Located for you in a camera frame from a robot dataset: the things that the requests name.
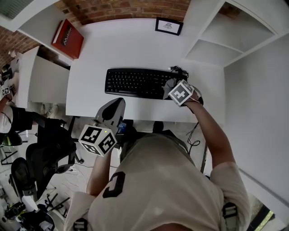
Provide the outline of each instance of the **white desk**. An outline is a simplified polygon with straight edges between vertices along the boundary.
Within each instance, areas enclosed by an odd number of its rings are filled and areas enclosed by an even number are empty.
[[[183,59],[191,41],[182,34],[170,35],[154,28],[155,19],[121,19],[81,27],[84,43],[79,59],[71,65],[66,114],[95,117],[101,106],[118,97],[104,93],[107,69],[167,70],[178,65],[190,74],[188,82],[200,89],[207,110],[224,124],[223,68]],[[173,101],[123,98],[125,119],[196,122],[186,107],[179,108]]]

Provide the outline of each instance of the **fiducial marker cube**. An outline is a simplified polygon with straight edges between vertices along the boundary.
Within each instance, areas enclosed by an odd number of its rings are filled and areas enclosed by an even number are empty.
[[[9,87],[2,89],[2,96],[8,95],[10,93]]]
[[[194,88],[186,80],[180,81],[177,86],[168,94],[172,100],[181,106],[193,94]]]
[[[84,126],[78,141],[88,152],[102,157],[117,143],[110,129],[92,125]]]

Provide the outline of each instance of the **forearm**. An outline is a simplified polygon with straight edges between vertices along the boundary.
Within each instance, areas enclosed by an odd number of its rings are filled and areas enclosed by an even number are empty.
[[[96,157],[86,188],[88,194],[96,197],[108,184],[111,154],[112,151],[105,157]]]
[[[213,168],[222,162],[235,162],[229,140],[213,117],[197,102],[187,106],[195,113],[200,128],[212,155]]]
[[[6,103],[8,102],[8,98],[6,97],[3,97],[1,100],[0,100],[0,112],[2,112],[4,110],[4,107],[6,106]]]

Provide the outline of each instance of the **black number print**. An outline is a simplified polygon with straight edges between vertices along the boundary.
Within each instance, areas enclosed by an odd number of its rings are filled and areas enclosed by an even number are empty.
[[[103,198],[117,197],[119,194],[122,193],[122,188],[123,184],[125,183],[126,174],[122,171],[116,172],[115,174],[112,175],[109,182],[111,182],[115,177],[117,178],[115,187],[113,189],[107,187],[103,192]]]

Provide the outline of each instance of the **picture frame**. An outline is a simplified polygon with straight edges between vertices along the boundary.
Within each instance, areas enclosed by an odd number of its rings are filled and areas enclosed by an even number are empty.
[[[155,31],[179,36],[182,31],[183,24],[183,22],[173,19],[157,17]]]

